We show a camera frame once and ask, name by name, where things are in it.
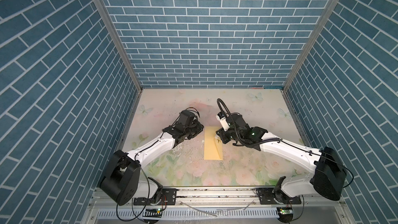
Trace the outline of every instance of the work surface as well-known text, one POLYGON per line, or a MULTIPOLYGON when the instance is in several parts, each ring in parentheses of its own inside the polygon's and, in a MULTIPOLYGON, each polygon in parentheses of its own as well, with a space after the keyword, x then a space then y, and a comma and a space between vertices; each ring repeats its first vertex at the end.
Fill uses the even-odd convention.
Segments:
MULTIPOLYGON (((144 89, 123 151, 142 146, 171 125, 179 112, 195 107, 199 121, 219 126, 221 98, 231 112, 243 115, 250 127, 262 127, 286 140, 301 138, 278 89, 144 89)), ((163 186, 275 185, 281 176, 305 170, 276 155, 224 144, 223 160, 204 160, 204 132, 165 152, 144 168, 163 186)))

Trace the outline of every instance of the yellow envelope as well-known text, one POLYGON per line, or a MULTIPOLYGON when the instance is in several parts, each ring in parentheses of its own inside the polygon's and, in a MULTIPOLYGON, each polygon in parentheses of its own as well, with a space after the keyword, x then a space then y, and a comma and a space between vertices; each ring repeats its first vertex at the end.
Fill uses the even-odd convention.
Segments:
POLYGON ((205 127, 205 160, 222 160, 222 141, 215 138, 221 127, 205 127))

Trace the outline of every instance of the robotic arm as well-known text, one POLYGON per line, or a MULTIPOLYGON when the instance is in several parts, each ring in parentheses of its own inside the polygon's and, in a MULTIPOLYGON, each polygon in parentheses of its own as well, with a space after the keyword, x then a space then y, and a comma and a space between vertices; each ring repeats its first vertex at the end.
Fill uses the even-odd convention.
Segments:
MULTIPOLYGON (((222 128, 216 131, 226 144, 231 140, 235 146, 246 146, 262 152, 281 156, 305 168, 309 174, 296 177, 281 177, 273 193, 276 201, 287 204, 292 197, 318 193, 338 201, 347 172, 337 153, 328 147, 323 150, 302 146, 268 132, 260 127, 249 127, 242 115, 231 114, 221 99, 217 100, 220 112, 217 120, 222 128)), ((162 153, 173 149, 184 140, 196 137, 202 130, 195 111, 188 108, 162 133, 142 147, 129 152, 121 150, 111 155, 100 182, 100 188, 118 205, 124 205, 132 197, 148 198, 150 203, 159 202, 163 186, 153 178, 140 180, 140 170, 162 153)))

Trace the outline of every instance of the blue brick wall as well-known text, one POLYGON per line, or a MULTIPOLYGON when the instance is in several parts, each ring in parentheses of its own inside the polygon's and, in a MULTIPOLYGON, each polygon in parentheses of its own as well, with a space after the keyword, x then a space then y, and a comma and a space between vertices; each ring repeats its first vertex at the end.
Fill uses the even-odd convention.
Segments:
POLYGON ((288 95, 311 143, 355 180, 357 223, 398 223, 398 0, 340 0, 288 95))
POLYGON ((281 88, 327 0, 103 0, 143 87, 281 88))
POLYGON ((81 221, 136 94, 92 0, 0 0, 0 223, 81 221))

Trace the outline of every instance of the table surface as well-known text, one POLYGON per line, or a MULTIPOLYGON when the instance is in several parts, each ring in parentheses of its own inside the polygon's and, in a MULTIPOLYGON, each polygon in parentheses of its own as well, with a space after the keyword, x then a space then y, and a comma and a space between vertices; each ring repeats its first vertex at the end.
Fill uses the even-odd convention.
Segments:
MULTIPOLYGON (((278 89, 144 89, 129 128, 127 152, 162 133, 187 107, 195 107, 199 121, 220 126, 216 114, 221 98, 231 112, 243 115, 250 127, 262 127, 286 140, 302 144, 299 132, 278 89)), ((204 132, 163 153, 144 168, 163 186, 275 185, 281 176, 306 171, 271 153, 224 144, 223 160, 204 160, 204 132)))

